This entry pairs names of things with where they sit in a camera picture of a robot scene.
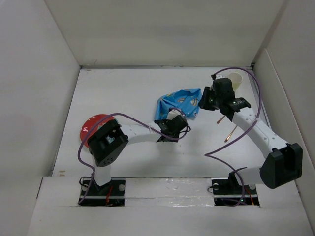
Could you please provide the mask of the red and teal plate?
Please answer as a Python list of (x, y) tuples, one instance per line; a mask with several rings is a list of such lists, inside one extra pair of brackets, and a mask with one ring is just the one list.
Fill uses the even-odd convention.
[[(80, 131), (80, 141), (82, 142), (84, 140), (84, 138), (86, 137), (87, 133), (92, 130), (92, 132), (88, 135), (86, 141), (83, 144), (83, 148), (88, 148), (88, 143), (87, 140), (88, 138), (93, 135), (97, 130), (99, 130), (103, 125), (105, 125), (107, 122), (111, 121), (111, 120), (115, 120), (116, 122), (118, 122), (114, 117), (110, 117), (107, 119), (104, 119), (107, 116), (107, 114), (98, 114), (98, 115), (94, 115), (92, 117), (90, 117), (83, 125)], [(96, 126), (93, 129), (93, 126), (100, 121), (101, 119), (104, 119), (98, 126)]]

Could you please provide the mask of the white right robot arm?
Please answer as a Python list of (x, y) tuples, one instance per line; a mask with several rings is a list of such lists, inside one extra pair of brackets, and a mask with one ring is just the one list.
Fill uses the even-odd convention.
[(205, 87), (198, 106), (209, 111), (219, 110), (245, 132), (265, 159), (260, 167), (234, 173), (235, 177), (227, 182), (230, 192), (238, 194), (246, 185), (253, 184), (275, 189), (302, 176), (301, 146), (282, 139), (258, 118), (247, 100), (236, 98), (228, 78), (215, 79), (210, 87)]

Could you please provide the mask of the pale yellow mug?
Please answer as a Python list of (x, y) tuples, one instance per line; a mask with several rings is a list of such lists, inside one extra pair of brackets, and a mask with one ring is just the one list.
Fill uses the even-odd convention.
[(228, 75), (228, 79), (232, 82), (232, 88), (236, 91), (243, 81), (243, 76), (237, 72), (232, 72)]

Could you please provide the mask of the blue space-print placemat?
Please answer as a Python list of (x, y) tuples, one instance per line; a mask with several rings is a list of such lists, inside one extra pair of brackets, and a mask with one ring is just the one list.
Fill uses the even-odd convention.
[(155, 119), (166, 119), (171, 108), (181, 110), (186, 117), (194, 118), (199, 113), (198, 103), (202, 93), (200, 88), (181, 89), (179, 91), (163, 95), (157, 101)]

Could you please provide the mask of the copper fork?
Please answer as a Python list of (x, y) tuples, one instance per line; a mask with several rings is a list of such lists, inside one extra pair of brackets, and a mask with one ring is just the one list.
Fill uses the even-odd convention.
[(227, 143), (229, 140), (230, 140), (230, 138), (231, 138), (231, 136), (233, 135), (233, 133), (235, 132), (235, 130), (237, 129), (237, 125), (233, 128), (233, 130), (229, 133), (229, 135), (225, 138), (225, 140), (224, 140), (224, 142), (225, 143)]

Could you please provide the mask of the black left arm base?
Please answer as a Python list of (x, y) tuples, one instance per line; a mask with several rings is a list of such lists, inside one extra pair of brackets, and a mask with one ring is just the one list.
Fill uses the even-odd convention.
[(123, 207), (125, 205), (125, 178), (113, 178), (103, 186), (98, 186), (90, 177), (79, 180), (81, 192), (78, 205), (84, 207)]

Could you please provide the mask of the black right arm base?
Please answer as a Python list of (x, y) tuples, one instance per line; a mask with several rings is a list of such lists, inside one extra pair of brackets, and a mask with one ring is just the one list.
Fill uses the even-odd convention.
[(255, 186), (251, 189), (245, 185), (242, 197), (242, 186), (232, 183), (228, 178), (212, 178), (207, 191), (213, 194), (215, 206), (232, 207), (239, 201), (240, 206), (260, 206)]

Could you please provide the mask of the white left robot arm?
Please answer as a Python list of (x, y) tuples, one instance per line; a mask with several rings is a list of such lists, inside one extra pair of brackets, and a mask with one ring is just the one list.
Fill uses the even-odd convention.
[(144, 125), (123, 125), (115, 118), (102, 122), (86, 141), (95, 162), (93, 190), (99, 195), (109, 191), (110, 165), (127, 145), (143, 142), (178, 142), (189, 131), (188, 122), (181, 114)]

